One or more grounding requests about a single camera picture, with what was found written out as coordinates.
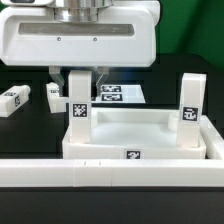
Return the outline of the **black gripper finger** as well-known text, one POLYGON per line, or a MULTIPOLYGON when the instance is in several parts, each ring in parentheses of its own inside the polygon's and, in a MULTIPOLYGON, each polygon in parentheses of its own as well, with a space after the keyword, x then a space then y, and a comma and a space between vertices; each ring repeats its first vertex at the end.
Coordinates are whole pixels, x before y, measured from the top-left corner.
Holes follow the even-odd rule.
POLYGON ((59 96, 68 96, 68 75, 70 70, 67 67, 50 66, 49 75, 59 87, 59 96))
POLYGON ((95 81, 92 85, 93 96, 97 97, 101 94, 101 86, 106 81, 109 76, 109 68, 108 67, 95 67, 93 69, 95 75, 95 81))

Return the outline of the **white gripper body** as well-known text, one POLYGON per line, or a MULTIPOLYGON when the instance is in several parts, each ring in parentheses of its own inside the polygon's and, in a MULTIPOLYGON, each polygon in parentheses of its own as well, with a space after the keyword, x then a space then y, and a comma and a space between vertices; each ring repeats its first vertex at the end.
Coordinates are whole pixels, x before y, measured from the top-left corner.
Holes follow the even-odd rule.
POLYGON ((0 60, 12 66, 148 67, 159 0, 0 0, 0 60))

